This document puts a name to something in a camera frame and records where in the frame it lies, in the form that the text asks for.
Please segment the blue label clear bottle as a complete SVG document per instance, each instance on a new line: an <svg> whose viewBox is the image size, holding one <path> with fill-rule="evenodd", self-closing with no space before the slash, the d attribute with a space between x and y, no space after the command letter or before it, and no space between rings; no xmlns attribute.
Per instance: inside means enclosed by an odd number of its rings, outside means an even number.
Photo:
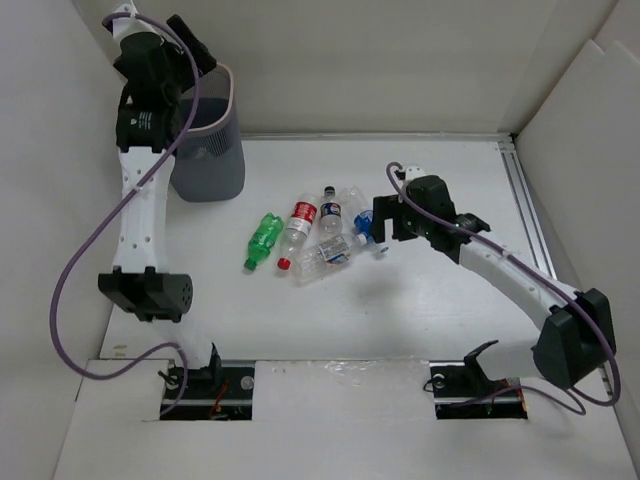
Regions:
<svg viewBox="0 0 640 480"><path fill-rule="evenodd" d="M339 200L343 207L344 223L354 232L363 234L367 239L367 245L382 258L389 247L386 243L376 243L370 233L373 223L372 200L357 186L343 189L339 194Z"/></svg>

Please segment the black cap Pepsi bottle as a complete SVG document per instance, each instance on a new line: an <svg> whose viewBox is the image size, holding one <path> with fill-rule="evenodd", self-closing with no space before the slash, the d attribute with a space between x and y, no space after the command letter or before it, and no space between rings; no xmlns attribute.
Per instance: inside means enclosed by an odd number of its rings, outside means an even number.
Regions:
<svg viewBox="0 0 640 480"><path fill-rule="evenodd" d="M320 204L320 227L324 237L330 238L342 232L342 207L338 203L333 186L324 188Z"/></svg>

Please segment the red label clear bottle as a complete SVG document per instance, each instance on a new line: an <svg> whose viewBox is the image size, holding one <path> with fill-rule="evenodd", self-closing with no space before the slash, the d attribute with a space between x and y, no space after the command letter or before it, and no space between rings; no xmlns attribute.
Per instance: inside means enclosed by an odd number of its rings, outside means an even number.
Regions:
<svg viewBox="0 0 640 480"><path fill-rule="evenodd" d="M277 261L279 270L288 271L295 256L302 250L311 232L318 206L319 198L311 193L303 193L297 199L282 232Z"/></svg>

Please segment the clear bottle white-blue label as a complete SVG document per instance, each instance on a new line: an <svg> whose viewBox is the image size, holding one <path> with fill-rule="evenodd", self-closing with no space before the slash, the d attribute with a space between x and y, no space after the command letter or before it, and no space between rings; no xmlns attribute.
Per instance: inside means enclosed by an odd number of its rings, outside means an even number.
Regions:
<svg viewBox="0 0 640 480"><path fill-rule="evenodd" d="M293 264L294 279L306 284L346 267L367 246L367 237L342 233L299 252Z"/></svg>

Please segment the green plastic bottle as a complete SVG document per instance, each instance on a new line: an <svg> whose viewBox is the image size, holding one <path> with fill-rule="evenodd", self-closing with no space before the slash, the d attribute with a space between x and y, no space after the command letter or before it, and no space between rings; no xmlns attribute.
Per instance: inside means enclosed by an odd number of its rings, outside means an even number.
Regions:
<svg viewBox="0 0 640 480"><path fill-rule="evenodd" d="M269 257L283 228L283 219L271 212L261 219L248 242L247 258L244 262L246 270L255 271Z"/></svg>

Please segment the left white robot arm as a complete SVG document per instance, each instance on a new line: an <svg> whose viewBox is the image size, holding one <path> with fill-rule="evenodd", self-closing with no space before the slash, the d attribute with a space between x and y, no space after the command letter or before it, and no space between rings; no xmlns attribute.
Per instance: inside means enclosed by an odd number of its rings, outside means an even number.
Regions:
<svg viewBox="0 0 640 480"><path fill-rule="evenodd" d="M175 153L195 118L182 112L181 98L198 91L200 78L216 61L178 15L167 21L173 41L136 16L110 24L121 50L114 67L126 80L115 127L124 206L112 270L99 275L98 288L121 311L178 344L190 370L188 384L199 395L212 396L222 387L223 373L215 366L213 344L184 320L193 281L171 272L165 227Z"/></svg>

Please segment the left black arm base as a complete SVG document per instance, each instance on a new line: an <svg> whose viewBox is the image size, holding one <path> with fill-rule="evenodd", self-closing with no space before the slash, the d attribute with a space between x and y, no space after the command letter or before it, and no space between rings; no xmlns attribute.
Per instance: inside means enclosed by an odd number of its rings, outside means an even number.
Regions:
<svg viewBox="0 0 640 480"><path fill-rule="evenodd" d="M183 369L172 367L161 377L168 380L160 407L166 421L249 421L253 413L254 362L223 361L215 376L206 368L190 370L186 390L169 412L183 381Z"/></svg>

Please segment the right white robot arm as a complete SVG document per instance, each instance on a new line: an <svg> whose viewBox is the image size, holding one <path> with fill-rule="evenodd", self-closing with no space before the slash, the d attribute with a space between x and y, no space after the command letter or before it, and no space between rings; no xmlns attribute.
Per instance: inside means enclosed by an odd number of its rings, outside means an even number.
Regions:
<svg viewBox="0 0 640 480"><path fill-rule="evenodd" d="M614 357L610 303L602 292L566 285L520 259L484 220L457 212L440 177L416 176L412 170L400 176L396 194L373 200L374 241L386 241L387 221L394 240L426 239L433 250L511 300L538 330L513 343L492 338L470 352L462 369L468 390L483 394L508 377L538 377L569 389Z"/></svg>

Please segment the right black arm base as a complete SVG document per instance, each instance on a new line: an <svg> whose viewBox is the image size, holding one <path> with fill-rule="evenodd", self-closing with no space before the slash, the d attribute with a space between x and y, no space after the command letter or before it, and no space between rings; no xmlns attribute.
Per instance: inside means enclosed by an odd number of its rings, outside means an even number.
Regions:
<svg viewBox="0 0 640 480"><path fill-rule="evenodd" d="M520 386L518 379L487 380L462 361L432 362L429 370L423 390L433 396L437 420L528 419L523 392L503 392Z"/></svg>

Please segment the grey mesh waste bin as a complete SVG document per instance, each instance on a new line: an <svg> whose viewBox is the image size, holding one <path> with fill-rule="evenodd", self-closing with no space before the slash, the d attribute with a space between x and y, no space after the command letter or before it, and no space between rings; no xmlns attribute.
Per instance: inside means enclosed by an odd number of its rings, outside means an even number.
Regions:
<svg viewBox="0 0 640 480"><path fill-rule="evenodd" d="M176 151L171 185L186 202L226 201L242 192L245 175L234 75L219 64L200 79L196 116Z"/></svg>

